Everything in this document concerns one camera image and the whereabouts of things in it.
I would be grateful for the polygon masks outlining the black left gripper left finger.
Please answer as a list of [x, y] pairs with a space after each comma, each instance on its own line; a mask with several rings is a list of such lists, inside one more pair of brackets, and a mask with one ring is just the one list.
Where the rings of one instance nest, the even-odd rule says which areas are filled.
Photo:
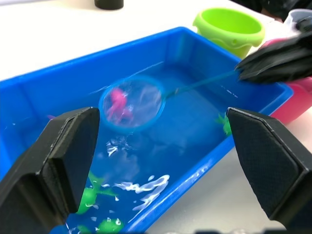
[[0, 183], [0, 231], [48, 234], [80, 205], [99, 130], [98, 108], [48, 122]]

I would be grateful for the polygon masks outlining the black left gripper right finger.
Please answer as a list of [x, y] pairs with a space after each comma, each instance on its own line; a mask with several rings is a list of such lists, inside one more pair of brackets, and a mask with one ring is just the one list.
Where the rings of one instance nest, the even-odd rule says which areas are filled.
[[239, 163], [269, 220], [286, 234], [312, 232], [312, 154], [276, 118], [227, 110]]

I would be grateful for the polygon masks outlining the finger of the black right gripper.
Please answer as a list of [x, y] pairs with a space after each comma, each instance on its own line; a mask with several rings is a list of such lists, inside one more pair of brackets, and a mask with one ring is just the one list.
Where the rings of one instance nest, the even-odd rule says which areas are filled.
[[284, 66], [300, 71], [312, 68], [311, 32], [265, 46], [248, 55], [236, 68], [260, 71]]
[[239, 80], [250, 83], [290, 82], [312, 75], [312, 58], [246, 58], [238, 71]]

